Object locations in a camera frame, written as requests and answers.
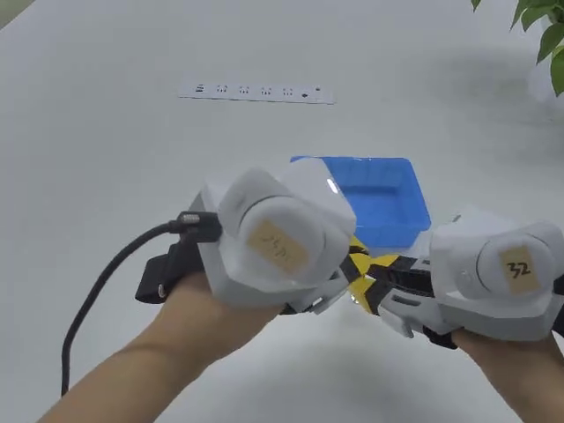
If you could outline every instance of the socket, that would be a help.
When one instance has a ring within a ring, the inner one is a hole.
[[[334,104],[333,94],[320,85],[226,84],[187,81],[178,96],[190,99],[246,100]]]

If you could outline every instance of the blue container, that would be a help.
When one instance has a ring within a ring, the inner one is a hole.
[[[307,156],[292,157],[296,161]],[[356,214],[356,236],[371,249],[409,248],[431,226],[407,159],[321,157]]]

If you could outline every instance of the white tabletop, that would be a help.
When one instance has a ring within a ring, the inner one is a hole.
[[[564,124],[527,95],[514,2],[37,0],[0,32],[0,410],[57,399],[63,334],[126,242],[209,174],[294,154],[410,159],[434,223],[472,202],[564,227]],[[185,78],[323,84],[334,106],[177,99]],[[72,381],[131,339],[145,247],[80,331]],[[161,422],[515,421],[462,352],[342,300],[277,319]]]

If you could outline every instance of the black cable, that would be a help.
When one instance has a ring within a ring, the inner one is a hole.
[[[88,293],[85,302],[80,307],[77,315],[70,324],[70,328],[64,337],[63,350],[61,352],[61,362],[62,362],[62,380],[61,380],[61,397],[66,394],[69,390],[69,381],[71,378],[71,348],[72,341],[77,335],[80,325],[85,320],[86,315],[92,308],[92,305],[100,295],[101,290],[104,288],[108,279],[112,276],[114,271],[123,263],[123,261],[131,256],[137,249],[146,244],[148,241],[152,240],[163,234],[179,234],[183,229],[190,225],[197,225],[198,220],[191,221],[181,221],[171,220],[162,225],[158,225],[153,229],[148,230],[144,234],[139,235],[135,240],[133,240],[128,246],[122,249],[117,255],[112,259],[111,262],[106,266],[102,273],[98,276],[96,283]]]

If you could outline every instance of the beige sticker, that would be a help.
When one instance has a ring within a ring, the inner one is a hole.
[[[287,275],[295,274],[309,259],[301,244],[269,220],[256,227],[247,245]]]
[[[526,247],[516,247],[500,253],[501,265],[511,293],[529,293],[540,288],[531,253]]]

